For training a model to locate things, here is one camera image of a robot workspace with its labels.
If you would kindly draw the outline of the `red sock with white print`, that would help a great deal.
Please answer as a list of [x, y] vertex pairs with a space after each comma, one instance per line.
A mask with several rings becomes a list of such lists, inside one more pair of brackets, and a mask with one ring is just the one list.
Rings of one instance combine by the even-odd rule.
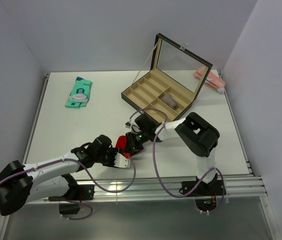
[[126, 149], [126, 144], [127, 144], [127, 138], [125, 135], [121, 135], [118, 137], [116, 146], [115, 148], [118, 149], [118, 152], [122, 155], [125, 154], [125, 149]]

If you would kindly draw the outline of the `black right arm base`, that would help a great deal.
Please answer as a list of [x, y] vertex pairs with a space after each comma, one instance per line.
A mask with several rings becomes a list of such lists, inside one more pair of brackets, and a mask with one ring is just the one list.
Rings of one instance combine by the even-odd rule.
[[195, 204], [199, 211], [211, 213], [221, 200], [225, 199], [227, 192], [222, 180], [214, 180], [210, 183], [201, 182], [189, 196], [195, 198]]

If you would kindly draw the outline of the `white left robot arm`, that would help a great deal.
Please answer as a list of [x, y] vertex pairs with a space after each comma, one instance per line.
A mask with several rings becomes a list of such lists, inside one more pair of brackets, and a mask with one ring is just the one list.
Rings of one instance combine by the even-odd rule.
[[130, 161], [112, 147], [111, 140], [100, 135], [70, 152], [43, 162], [9, 163], [0, 172], [0, 214], [8, 216], [26, 203], [49, 198], [78, 200], [82, 193], [73, 173], [91, 168], [95, 163], [111, 168], [127, 168]]

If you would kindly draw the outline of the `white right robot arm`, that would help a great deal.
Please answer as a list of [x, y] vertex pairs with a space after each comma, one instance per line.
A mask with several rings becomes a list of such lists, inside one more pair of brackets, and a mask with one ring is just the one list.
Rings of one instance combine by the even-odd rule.
[[145, 113], [135, 119], [138, 132], [125, 134], [124, 153], [135, 155], [143, 150], [143, 144], [151, 141], [160, 143], [169, 139], [181, 139], [197, 156], [198, 191], [208, 195], [214, 190], [218, 173], [215, 169], [215, 148], [220, 137], [219, 131], [195, 112], [187, 117], [161, 124]]

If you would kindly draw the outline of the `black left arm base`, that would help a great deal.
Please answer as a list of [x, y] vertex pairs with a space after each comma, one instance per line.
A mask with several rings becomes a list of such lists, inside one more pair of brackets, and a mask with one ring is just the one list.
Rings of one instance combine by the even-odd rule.
[[[82, 220], [90, 217], [93, 208], [85, 201], [90, 201], [94, 197], [95, 186], [93, 184], [82, 184], [70, 189], [63, 196], [48, 197], [50, 202], [65, 202], [59, 204], [59, 213], [61, 217], [69, 220]], [[81, 210], [89, 209], [90, 212], [86, 216], [74, 217]]]

